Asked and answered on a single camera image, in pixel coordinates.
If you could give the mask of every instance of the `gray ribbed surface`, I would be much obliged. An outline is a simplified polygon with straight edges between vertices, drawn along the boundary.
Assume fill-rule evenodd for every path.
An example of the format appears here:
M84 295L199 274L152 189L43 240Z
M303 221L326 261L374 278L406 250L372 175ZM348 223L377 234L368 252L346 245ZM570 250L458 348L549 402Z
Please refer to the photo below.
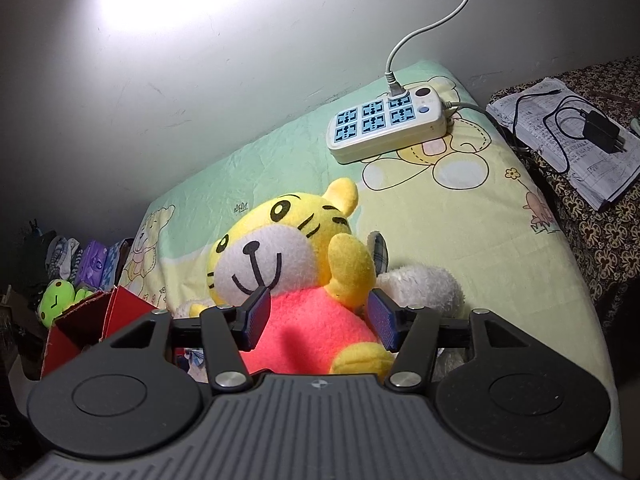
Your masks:
M315 380L325 380L322 388ZM594 456L557 465L500 462L443 430L418 397L372 376L266 376L220 397L192 433L155 454L87 464L49 455L39 480L590 480L617 478Z

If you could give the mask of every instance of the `power strip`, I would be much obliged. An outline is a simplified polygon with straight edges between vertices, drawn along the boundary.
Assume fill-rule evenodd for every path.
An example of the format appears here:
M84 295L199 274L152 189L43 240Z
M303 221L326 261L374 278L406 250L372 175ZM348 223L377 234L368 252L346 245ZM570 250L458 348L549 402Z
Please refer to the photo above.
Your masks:
M440 97L425 84L403 96L382 96L336 114L326 131L326 145L338 163L349 164L446 133Z

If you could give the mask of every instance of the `red box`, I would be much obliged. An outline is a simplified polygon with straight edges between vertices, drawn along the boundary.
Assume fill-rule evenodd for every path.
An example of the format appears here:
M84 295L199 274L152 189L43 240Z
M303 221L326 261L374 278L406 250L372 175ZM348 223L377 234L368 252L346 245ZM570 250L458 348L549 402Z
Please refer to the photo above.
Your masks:
M73 305L56 318L49 330L40 377L153 309L152 304L121 286L111 292L98 291Z

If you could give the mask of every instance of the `cartoon bed sheet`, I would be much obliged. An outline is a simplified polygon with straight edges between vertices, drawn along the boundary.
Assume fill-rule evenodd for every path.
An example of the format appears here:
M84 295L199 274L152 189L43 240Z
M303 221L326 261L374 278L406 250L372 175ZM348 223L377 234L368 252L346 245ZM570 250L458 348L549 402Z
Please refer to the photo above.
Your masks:
M471 101L443 67L402 70L447 101ZM598 452L622 464L616 391L588 290L545 200L481 114L451 113L447 134L346 166L324 140L331 117L385 91L381 79L242 147L149 206L120 281L160 308L208 297L210 245L254 205L295 191L322 193L340 176L358 183L351 224L383 234L390 267L443 266L466 308L486 307L596 375L612 399Z

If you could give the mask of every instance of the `purple package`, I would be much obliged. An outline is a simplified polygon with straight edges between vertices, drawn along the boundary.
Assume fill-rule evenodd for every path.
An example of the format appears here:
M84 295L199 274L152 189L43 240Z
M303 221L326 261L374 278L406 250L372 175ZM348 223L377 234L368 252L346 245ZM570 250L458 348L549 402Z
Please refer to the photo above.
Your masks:
M102 278L102 270L107 259L107 247L96 240L89 242L82 253L80 267L74 286L78 287L81 283L89 285L94 289L100 287L100 279Z

